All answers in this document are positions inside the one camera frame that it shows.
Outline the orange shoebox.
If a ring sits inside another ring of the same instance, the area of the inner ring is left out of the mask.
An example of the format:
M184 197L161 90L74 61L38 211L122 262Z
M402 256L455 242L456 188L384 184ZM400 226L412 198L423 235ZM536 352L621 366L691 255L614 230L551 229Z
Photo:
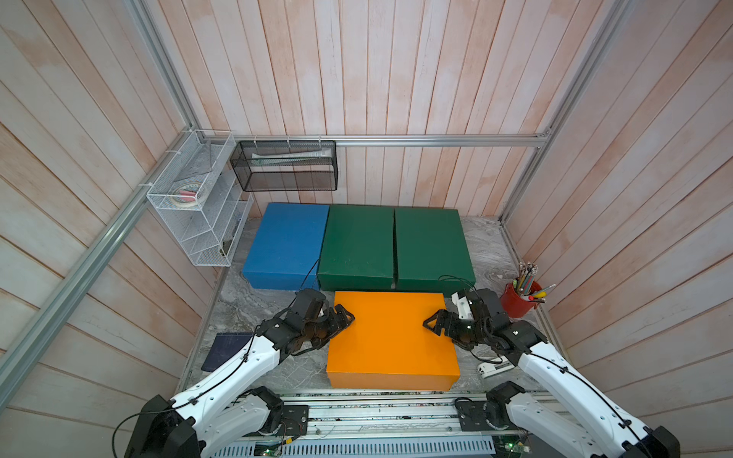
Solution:
M439 293L339 291L355 316L328 344L334 389L448 391L461 375L452 341L423 326L446 303Z

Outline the blue shoebox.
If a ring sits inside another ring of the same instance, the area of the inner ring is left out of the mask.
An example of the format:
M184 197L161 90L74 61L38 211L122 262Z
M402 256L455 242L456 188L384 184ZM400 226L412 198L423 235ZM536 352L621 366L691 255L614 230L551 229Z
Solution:
M328 213L329 207L322 204L269 204L242 276L256 289L318 290L317 268Z

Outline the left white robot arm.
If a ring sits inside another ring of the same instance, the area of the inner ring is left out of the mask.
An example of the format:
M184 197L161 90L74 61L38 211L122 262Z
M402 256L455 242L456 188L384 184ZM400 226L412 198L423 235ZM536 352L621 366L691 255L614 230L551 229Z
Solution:
M135 428L127 457L210 457L248 434L285 444L303 434L302 421L289 420L282 399L254 382L289 357L323 348L353 324L343 305L331 305L314 289L263 321L228 361L170 399L160 395L131 415Z

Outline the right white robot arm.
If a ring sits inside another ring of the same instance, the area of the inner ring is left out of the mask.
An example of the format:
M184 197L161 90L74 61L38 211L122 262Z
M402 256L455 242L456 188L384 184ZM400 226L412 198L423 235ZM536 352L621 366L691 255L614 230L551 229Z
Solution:
M494 387L483 401L454 402L464 431L523 429L566 457L678 457L680 441L665 427L648 427L583 377L533 324L512 320L490 289L452 295L456 311L440 309L424 328L471 351L490 347L531 376L570 414L542 406L521 385Z

